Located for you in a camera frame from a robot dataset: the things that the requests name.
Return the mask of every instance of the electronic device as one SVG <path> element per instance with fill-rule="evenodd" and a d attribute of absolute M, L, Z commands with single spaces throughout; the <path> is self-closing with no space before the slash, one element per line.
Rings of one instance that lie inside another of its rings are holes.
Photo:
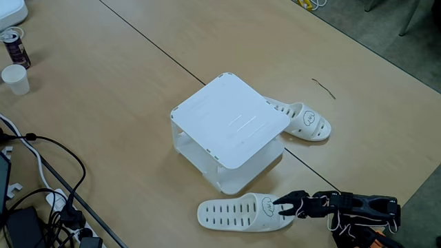
<path fill-rule="evenodd" d="M 0 0 L 0 32 L 22 22 L 27 15 L 24 0 Z"/>
<path fill-rule="evenodd" d="M 0 216 L 6 209 L 6 200 L 8 194 L 9 174 L 11 171 L 11 162 L 0 152 Z"/>
<path fill-rule="evenodd" d="M 45 247 L 39 219 L 34 207 L 11 213 L 6 227 L 14 248 Z"/>

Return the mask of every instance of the white plastic box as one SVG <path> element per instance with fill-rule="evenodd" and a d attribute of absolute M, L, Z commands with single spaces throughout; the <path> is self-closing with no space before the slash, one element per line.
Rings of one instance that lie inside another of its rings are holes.
<path fill-rule="evenodd" d="M 289 117 L 232 73 L 223 73 L 172 110 L 176 151 L 215 188 L 237 194 L 284 150 Z"/>

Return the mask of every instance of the can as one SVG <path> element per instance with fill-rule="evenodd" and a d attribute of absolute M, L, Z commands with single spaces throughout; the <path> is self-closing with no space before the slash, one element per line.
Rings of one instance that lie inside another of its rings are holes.
<path fill-rule="evenodd" d="M 20 34 L 14 30 L 6 30 L 2 34 L 2 39 L 12 62 L 28 69 L 30 67 L 30 59 L 23 43 L 21 42 Z"/>

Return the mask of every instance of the chair leg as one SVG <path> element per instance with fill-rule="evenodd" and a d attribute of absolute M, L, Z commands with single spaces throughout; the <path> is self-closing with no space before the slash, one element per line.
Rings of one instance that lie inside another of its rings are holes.
<path fill-rule="evenodd" d="M 375 4 L 376 0 L 371 0 L 369 3 L 365 4 L 365 11 L 369 12 L 372 10 L 373 5 Z"/>
<path fill-rule="evenodd" d="M 400 30 L 400 36 L 404 36 L 407 31 L 407 27 L 409 26 L 409 23 L 412 20 L 413 14 L 415 14 L 416 8 L 418 7 L 418 4 L 420 3 L 420 0 L 413 0 L 411 10 L 409 11 L 406 21 L 404 22 L 403 27 Z"/>

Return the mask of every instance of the white slipper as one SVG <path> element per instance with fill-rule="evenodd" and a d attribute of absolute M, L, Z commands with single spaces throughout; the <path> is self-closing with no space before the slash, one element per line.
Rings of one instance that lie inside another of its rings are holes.
<path fill-rule="evenodd" d="M 285 132 L 307 141 L 323 141 L 331 135 L 331 124 L 304 103 L 291 105 L 265 97 L 276 110 L 289 116 L 291 123 Z"/>
<path fill-rule="evenodd" d="M 203 227 L 221 231 L 278 230 L 294 217 L 278 214 L 292 205 L 273 205 L 277 199 L 271 194 L 247 193 L 235 199 L 207 200 L 198 207 L 198 221 Z"/>

